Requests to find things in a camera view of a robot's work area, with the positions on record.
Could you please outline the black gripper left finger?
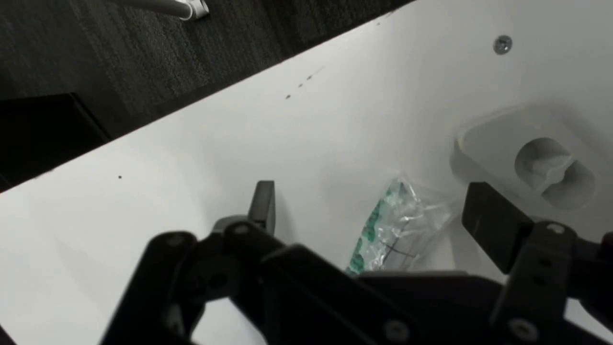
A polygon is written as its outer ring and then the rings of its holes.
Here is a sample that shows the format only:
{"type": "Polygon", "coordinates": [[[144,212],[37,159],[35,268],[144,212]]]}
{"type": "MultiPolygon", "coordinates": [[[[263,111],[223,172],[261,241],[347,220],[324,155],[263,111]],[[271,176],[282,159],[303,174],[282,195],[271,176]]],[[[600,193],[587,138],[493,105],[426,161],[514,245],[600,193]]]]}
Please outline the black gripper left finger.
{"type": "Polygon", "coordinates": [[[273,233],[276,228],[276,185],[273,180],[259,180],[250,205],[248,216],[265,231],[273,233]]]}

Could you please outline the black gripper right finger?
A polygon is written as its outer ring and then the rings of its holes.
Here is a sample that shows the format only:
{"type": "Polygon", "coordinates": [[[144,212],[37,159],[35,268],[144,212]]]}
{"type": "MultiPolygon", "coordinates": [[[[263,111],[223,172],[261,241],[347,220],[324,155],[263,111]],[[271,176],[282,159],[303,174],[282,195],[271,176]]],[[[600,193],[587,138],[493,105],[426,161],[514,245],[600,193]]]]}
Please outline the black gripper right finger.
{"type": "Polygon", "coordinates": [[[487,182],[472,182],[462,210],[462,226],[504,274],[531,235],[535,222],[487,182]]]}

